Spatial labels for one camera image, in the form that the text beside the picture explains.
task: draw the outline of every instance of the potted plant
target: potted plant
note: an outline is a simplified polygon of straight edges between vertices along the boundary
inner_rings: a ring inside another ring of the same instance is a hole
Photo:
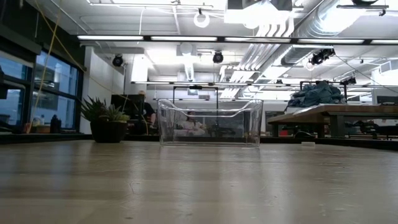
[[[81,104],[82,116],[90,122],[93,139],[100,143],[117,143],[124,139],[127,131],[128,115],[114,105],[106,107],[106,102],[98,98],[84,100]]]

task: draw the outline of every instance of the black planter pot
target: black planter pot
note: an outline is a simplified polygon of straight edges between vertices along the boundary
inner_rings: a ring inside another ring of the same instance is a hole
[[[124,139],[127,123],[93,121],[90,123],[93,139],[98,143],[119,143]]]

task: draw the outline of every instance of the wooden tabletop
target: wooden tabletop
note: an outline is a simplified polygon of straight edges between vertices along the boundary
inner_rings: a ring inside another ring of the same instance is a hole
[[[330,122],[330,115],[333,113],[353,116],[355,113],[366,113],[367,117],[396,116],[398,117],[398,106],[375,106],[375,105],[320,105],[314,108],[303,108],[303,110],[292,114],[284,114],[269,118],[269,124],[287,123],[325,123]]]

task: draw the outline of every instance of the glass window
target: glass window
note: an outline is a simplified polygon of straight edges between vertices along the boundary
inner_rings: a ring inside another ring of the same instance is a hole
[[[36,104],[37,90],[33,91],[32,108]],[[57,115],[61,119],[62,128],[74,128],[75,122],[75,100],[57,96],[45,91],[40,92],[39,103],[34,118],[44,119],[44,124],[50,125],[51,119]]]
[[[10,125],[21,124],[24,90],[8,90],[7,99],[0,100],[0,121]]]
[[[12,60],[0,57],[0,69],[14,78],[26,79],[28,67]]]
[[[35,83],[40,84],[42,80],[45,58],[47,53],[42,52],[36,58]],[[44,86],[54,88],[58,91],[76,95],[78,70],[69,64],[50,56],[44,75]]]

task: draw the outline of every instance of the ceiling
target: ceiling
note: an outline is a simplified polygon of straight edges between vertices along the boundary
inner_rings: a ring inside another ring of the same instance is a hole
[[[97,34],[97,35],[223,35],[223,36],[249,36],[255,35],[257,30],[247,29],[242,24],[225,24],[222,18],[226,0],[181,0],[182,4],[212,4],[215,7],[214,13],[217,17],[210,17],[210,24],[206,28],[199,28],[193,23],[196,9],[177,9],[177,18],[171,9],[142,9],[142,8],[120,8],[114,6],[91,6],[87,1],[99,3],[100,0],[63,0],[62,9],[65,11],[60,20],[60,26],[73,35]],[[102,0],[102,3],[137,3],[139,0]],[[303,10],[296,12],[294,16],[295,25],[305,19],[305,16],[322,0],[304,0]],[[27,0],[35,6],[35,0]],[[37,0],[45,15],[56,21],[57,5],[60,0]],[[170,0],[156,0],[170,4]],[[388,11],[385,16],[378,16],[377,11],[367,12],[361,16],[352,26],[349,26],[338,37],[349,38],[389,38],[398,36],[398,11]],[[118,49],[131,47],[144,48],[147,55],[154,64],[149,76],[173,76],[184,70],[184,65],[176,59],[176,47],[178,43],[153,43],[153,42],[102,42],[102,57],[112,58],[113,53]],[[223,43],[199,43],[198,51],[222,50],[224,62],[239,63],[246,53],[248,44],[223,44]],[[370,47],[370,46],[336,46],[337,57],[332,57],[324,64],[309,71],[303,67],[291,68],[286,72],[287,78],[294,80],[332,80],[344,73],[357,68],[365,75],[370,75],[371,70],[382,64],[389,58],[398,57],[398,47]],[[211,55],[202,55],[194,63],[196,72],[219,73],[221,65],[213,64]],[[367,83],[369,80],[357,75],[358,83]]]

